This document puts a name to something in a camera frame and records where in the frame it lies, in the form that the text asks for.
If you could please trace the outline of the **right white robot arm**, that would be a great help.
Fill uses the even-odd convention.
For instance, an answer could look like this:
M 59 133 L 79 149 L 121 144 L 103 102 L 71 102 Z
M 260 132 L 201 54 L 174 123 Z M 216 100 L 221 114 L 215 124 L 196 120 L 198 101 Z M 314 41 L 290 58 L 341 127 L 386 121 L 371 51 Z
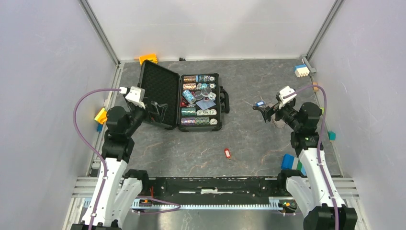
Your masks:
M 306 171 L 302 174 L 299 170 L 282 170 L 276 183 L 277 191 L 283 196 L 293 196 L 303 214 L 305 230 L 353 230 L 358 221 L 357 212 L 347 207 L 339 195 L 317 132 L 322 110 L 306 102 L 296 111 L 294 104 L 292 101 L 284 107 L 278 104 L 252 107 L 261 112 L 265 122 L 275 116 L 292 129 L 291 146 Z

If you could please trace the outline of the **blue key tag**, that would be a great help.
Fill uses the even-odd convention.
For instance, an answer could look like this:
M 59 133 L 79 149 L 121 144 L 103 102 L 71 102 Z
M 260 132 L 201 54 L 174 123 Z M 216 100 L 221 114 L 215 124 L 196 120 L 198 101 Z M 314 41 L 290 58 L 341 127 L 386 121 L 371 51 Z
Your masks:
M 257 107 L 264 106 L 264 105 L 265 105 L 265 102 L 264 102 L 264 101 L 259 101 L 259 102 L 257 102 L 255 105 L 256 105 Z

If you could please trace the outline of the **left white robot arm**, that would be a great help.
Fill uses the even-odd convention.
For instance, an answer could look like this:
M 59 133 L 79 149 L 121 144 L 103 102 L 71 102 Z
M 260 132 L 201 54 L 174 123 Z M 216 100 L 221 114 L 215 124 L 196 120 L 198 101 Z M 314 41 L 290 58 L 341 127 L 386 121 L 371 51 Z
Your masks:
M 145 170 L 127 170 L 135 142 L 132 135 L 147 117 L 146 109 L 133 103 L 129 111 L 115 106 L 107 111 L 107 130 L 101 153 L 101 168 L 89 207 L 73 230 L 120 230 L 138 195 L 150 190 Z

